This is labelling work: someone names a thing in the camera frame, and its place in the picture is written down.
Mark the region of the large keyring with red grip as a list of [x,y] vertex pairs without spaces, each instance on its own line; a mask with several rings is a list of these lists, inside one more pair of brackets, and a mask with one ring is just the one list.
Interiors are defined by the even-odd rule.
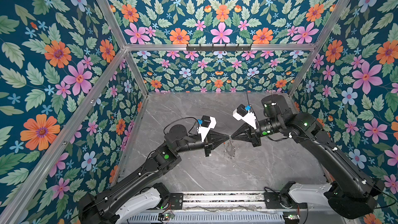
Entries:
[[229,159],[234,159],[236,155],[236,148],[233,144],[232,137],[229,135],[227,141],[224,142],[224,156]]

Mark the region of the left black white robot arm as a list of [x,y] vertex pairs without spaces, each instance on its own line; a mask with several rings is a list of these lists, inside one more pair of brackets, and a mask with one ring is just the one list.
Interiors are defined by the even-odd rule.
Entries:
[[229,136],[213,130],[190,135],[185,126],[177,124],[164,138],[130,175],[96,196],[87,194],[80,199],[78,219],[82,224],[121,224],[148,209],[168,208],[170,192],[165,185],[148,185],[177,166],[182,161],[180,153],[203,149],[209,156]]

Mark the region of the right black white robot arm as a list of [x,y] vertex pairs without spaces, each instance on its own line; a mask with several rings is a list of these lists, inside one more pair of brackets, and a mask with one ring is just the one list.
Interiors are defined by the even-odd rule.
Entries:
[[244,124],[232,134],[234,140],[244,140],[257,147],[262,137],[281,133],[309,151],[333,177],[323,185],[299,184],[290,181],[279,192],[283,207],[294,203],[329,206],[346,219],[356,219],[376,209],[376,197],[382,194],[383,183],[364,173],[332,141],[322,124],[309,113],[295,113],[280,94],[262,99],[265,119],[258,120],[251,105],[240,105],[233,117]]

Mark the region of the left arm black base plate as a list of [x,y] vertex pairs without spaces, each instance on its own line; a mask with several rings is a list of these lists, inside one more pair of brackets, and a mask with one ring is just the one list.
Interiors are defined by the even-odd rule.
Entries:
[[161,205],[162,210],[181,210],[183,207],[184,194],[183,193],[171,193],[166,196]]

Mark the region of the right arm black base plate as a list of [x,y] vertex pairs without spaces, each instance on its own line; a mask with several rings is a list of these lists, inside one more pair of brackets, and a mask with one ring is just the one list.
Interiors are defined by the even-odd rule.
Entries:
[[264,203],[268,209],[307,209],[306,203],[296,203],[288,194],[280,194],[278,192],[264,192]]

